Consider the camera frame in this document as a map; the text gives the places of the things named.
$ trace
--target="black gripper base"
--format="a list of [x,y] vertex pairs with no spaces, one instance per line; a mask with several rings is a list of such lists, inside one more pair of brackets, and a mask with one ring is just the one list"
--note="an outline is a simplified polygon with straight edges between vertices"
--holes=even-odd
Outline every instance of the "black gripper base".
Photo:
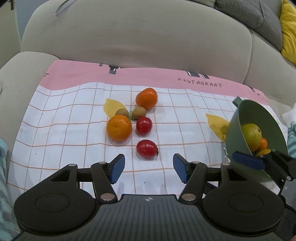
[[210,221],[238,234],[260,235],[277,226],[284,213],[279,196],[231,165],[221,165],[221,173],[222,185],[202,202]]
[[88,221],[95,201],[76,186],[76,175],[77,166],[67,166],[19,196],[14,213],[20,228],[35,234],[57,234]]
[[175,195],[123,195],[102,205],[94,218],[77,230],[54,237],[22,233],[15,241],[282,241],[276,234],[237,237],[210,225],[193,205]]

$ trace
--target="lemon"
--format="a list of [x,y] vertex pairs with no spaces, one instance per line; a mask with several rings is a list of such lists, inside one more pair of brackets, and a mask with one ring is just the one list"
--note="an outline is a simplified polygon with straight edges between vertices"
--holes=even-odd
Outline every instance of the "lemon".
[[256,151],[260,146],[262,138],[260,128],[256,124],[248,123],[242,126],[242,133],[250,151]]
[[259,155],[266,155],[266,154],[268,154],[268,153],[270,153],[270,152],[271,152],[271,149],[263,149],[263,150],[259,151],[259,152],[256,154],[256,156],[259,156]]

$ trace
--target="blue gripper pad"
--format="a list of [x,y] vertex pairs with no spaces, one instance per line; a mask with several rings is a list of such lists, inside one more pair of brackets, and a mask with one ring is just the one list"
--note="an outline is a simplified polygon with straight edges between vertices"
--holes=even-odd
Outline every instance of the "blue gripper pad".
[[123,172],[124,166],[126,164],[126,159],[124,155],[119,154],[119,159],[116,160],[115,164],[112,167],[111,175],[110,175],[110,183],[114,184],[118,181],[120,175]]
[[240,163],[246,167],[252,168],[254,170],[264,170],[266,167],[260,157],[251,156],[239,151],[236,151],[232,154],[232,159],[235,162]]
[[186,165],[190,165],[190,163],[186,161],[185,158],[183,158],[180,154],[175,154],[173,156],[174,169],[183,183],[187,183],[190,178],[190,176],[187,174]]

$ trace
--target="fruit in bowl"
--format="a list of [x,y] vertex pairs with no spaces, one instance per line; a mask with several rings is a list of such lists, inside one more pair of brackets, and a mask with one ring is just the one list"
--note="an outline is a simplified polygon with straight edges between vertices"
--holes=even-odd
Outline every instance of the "fruit in bowl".
[[267,140],[264,137],[262,137],[261,138],[260,145],[259,145],[257,151],[261,151],[261,150],[267,149],[267,147],[268,147]]
[[253,123],[244,124],[241,126],[244,139],[251,152],[256,151],[262,139],[261,129]]

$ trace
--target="green leaf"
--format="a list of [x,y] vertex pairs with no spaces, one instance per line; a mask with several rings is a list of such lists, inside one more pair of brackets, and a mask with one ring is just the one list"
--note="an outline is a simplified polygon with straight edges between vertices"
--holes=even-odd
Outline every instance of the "green leaf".
[[135,119],[133,118],[133,111],[132,111],[132,109],[130,109],[130,111],[128,112],[128,118],[130,119],[130,121],[135,121]]

